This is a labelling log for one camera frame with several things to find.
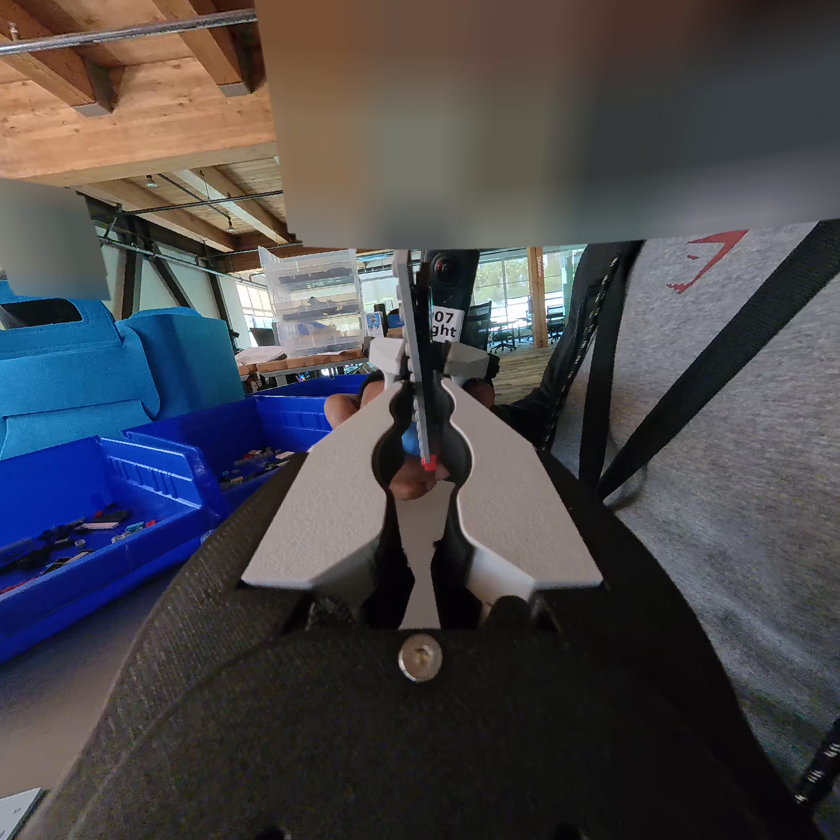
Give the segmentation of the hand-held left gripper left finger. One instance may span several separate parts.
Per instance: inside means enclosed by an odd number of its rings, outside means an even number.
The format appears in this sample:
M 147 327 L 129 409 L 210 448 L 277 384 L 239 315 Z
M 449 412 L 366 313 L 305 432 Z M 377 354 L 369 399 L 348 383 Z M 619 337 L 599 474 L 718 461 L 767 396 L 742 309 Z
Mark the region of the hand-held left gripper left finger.
M 251 587 L 338 600 L 369 627 L 398 628 L 414 587 L 390 485 L 413 400 L 384 389 L 303 458 L 242 573 Z

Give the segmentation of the person's right forearm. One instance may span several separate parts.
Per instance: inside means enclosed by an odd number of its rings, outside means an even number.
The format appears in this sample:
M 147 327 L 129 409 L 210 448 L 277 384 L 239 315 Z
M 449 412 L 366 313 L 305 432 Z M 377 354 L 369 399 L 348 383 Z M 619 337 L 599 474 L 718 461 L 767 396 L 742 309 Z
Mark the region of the person's right forearm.
M 537 450 L 548 452 L 563 404 L 564 398 L 537 387 L 516 402 L 495 404 L 491 411 Z

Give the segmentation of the stack of clear storage boxes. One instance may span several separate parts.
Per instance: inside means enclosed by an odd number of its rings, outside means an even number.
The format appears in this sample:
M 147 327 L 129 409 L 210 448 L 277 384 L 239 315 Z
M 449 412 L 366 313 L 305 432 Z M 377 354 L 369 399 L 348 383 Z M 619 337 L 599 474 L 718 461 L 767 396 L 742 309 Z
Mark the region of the stack of clear storage boxes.
M 258 248 L 277 344 L 289 358 L 361 348 L 363 305 L 356 250 L 292 256 Z

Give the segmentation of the pile of toy bricks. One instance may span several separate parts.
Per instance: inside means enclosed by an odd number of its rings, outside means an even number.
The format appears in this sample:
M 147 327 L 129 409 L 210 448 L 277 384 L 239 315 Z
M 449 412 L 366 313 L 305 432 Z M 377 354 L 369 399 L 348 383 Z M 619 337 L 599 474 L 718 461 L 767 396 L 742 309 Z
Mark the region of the pile of toy bricks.
M 228 490 L 265 476 L 284 466 L 294 454 L 294 451 L 270 446 L 251 449 L 223 470 L 217 482 L 219 489 Z
M 1 550 L 2 592 L 60 571 L 165 519 L 113 502 L 92 514 L 47 528 Z

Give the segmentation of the long black brick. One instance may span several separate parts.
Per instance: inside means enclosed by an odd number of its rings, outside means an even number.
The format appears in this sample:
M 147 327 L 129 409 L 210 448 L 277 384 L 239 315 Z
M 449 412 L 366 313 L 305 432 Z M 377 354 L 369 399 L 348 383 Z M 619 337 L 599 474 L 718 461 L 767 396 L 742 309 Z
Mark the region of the long black brick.
M 438 460 L 439 431 L 437 398 L 435 395 L 435 369 L 434 369 L 434 342 L 431 336 L 431 280 L 429 265 L 423 259 L 415 275 L 413 287 L 413 299 L 417 315 L 417 332 L 420 344 L 421 362 L 425 380 L 426 409 L 428 419 L 429 443 L 432 455 Z

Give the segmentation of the blue plastic bin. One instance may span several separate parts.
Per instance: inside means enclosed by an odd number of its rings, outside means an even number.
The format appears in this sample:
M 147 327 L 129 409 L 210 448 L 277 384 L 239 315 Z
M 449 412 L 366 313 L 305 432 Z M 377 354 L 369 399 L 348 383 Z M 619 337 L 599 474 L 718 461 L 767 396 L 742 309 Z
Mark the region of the blue plastic bin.
M 325 399 L 248 396 L 238 402 L 170 417 L 125 430 L 128 440 L 157 448 L 188 447 L 196 451 L 198 476 L 215 490 L 228 512 L 235 511 L 279 469 L 228 490 L 218 479 L 249 450 L 270 446 L 306 453 L 330 431 Z
M 186 561 L 227 516 L 196 453 L 87 437 L 2 461 L 1 547 L 118 502 L 164 520 L 1 595 L 1 662 Z
M 252 396 L 307 397 L 325 399 L 333 394 L 357 394 L 367 379 L 367 374 L 341 374 L 335 377 L 317 377 L 306 381 L 259 391 Z

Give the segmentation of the long grey brick plate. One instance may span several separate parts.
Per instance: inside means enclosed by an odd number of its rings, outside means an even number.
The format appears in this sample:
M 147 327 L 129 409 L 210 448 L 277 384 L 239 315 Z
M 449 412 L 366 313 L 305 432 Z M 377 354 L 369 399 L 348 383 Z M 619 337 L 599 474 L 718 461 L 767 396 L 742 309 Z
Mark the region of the long grey brick plate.
M 403 337 L 407 341 L 412 373 L 413 421 L 416 427 L 419 457 L 432 454 L 429 443 L 428 419 L 425 396 L 425 380 L 421 362 L 420 344 L 417 332 L 417 315 L 413 299 L 413 271 L 411 252 L 398 249 L 394 253 L 393 272 L 397 280 L 400 309 L 403 320 Z

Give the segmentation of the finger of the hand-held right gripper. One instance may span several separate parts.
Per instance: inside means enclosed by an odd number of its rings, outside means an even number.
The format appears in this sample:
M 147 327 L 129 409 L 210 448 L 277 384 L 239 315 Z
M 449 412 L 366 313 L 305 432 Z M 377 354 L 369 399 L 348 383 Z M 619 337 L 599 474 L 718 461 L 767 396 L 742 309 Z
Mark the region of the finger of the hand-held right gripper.
M 490 355 L 463 343 L 451 343 L 446 354 L 446 375 L 455 382 L 485 380 L 490 368 Z
M 384 385 L 412 381 L 407 341 L 404 338 L 372 338 L 369 363 L 382 373 Z

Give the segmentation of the blue felt bag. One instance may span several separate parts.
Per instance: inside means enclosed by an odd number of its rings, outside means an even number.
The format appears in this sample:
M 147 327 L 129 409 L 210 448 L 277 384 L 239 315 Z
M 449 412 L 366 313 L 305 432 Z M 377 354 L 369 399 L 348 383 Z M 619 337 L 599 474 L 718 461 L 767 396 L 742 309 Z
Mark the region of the blue felt bag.
M 1 457 L 242 401 L 228 328 L 191 308 L 115 320 L 101 301 L 2 282 Z

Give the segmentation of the metal ceiling pipe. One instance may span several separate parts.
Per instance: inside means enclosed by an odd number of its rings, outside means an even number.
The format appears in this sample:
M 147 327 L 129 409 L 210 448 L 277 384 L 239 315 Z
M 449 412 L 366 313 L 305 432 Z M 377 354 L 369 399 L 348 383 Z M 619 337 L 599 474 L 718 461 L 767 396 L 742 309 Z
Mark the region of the metal ceiling pipe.
M 24 38 L 12 40 L 10 43 L 2 45 L 1 57 L 7 58 L 34 54 L 39 51 L 70 49 L 79 46 L 103 45 L 116 41 L 158 35 L 174 35 L 198 29 L 252 25 L 257 23 L 257 21 L 258 17 L 255 9 L 236 9 L 228 12 L 205 14 L 186 19 L 165 20 L 126 28 L 48 35 L 39 38 Z

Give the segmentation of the pale blue instruction booklet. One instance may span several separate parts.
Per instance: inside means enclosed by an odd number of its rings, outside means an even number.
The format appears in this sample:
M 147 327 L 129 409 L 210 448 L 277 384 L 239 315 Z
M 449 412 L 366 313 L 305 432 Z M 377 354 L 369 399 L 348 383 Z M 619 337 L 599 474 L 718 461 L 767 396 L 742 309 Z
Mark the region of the pale blue instruction booklet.
M 1 798 L 1 839 L 18 835 L 46 793 L 46 789 L 38 787 Z

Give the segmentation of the wooden post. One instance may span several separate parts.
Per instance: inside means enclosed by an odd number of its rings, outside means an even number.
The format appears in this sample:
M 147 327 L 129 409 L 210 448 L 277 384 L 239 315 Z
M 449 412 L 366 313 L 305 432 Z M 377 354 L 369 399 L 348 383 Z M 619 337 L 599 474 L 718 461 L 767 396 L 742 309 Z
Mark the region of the wooden post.
M 535 349 L 542 350 L 548 347 L 542 247 L 527 248 L 527 264 L 532 345 Z

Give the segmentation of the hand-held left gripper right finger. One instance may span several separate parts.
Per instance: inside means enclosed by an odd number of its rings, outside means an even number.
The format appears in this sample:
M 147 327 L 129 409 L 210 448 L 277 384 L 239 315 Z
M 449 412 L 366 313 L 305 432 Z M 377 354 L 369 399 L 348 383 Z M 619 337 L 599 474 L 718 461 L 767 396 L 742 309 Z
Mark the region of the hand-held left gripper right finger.
M 500 600 L 594 589 L 603 575 L 536 449 L 450 378 L 439 454 L 455 488 L 431 575 L 440 626 L 474 629 Z

